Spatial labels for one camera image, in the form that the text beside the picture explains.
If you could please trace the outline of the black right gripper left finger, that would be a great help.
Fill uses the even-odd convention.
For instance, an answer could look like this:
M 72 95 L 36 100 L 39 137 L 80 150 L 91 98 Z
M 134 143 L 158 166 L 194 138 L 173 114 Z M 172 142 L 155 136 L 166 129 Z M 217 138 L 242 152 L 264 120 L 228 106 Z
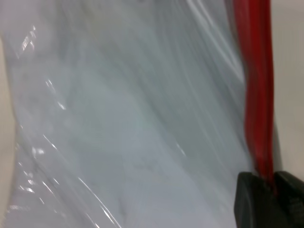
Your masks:
M 237 177 L 234 215 L 238 228 L 275 228 L 276 209 L 265 181 L 250 172 Z

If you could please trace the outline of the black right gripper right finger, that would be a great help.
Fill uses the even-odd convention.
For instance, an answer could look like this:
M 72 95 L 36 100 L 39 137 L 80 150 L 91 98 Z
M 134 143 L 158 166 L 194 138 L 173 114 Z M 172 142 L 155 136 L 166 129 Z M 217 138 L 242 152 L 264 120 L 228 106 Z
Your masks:
M 274 173 L 277 199 L 293 228 L 304 227 L 304 182 L 286 171 Z

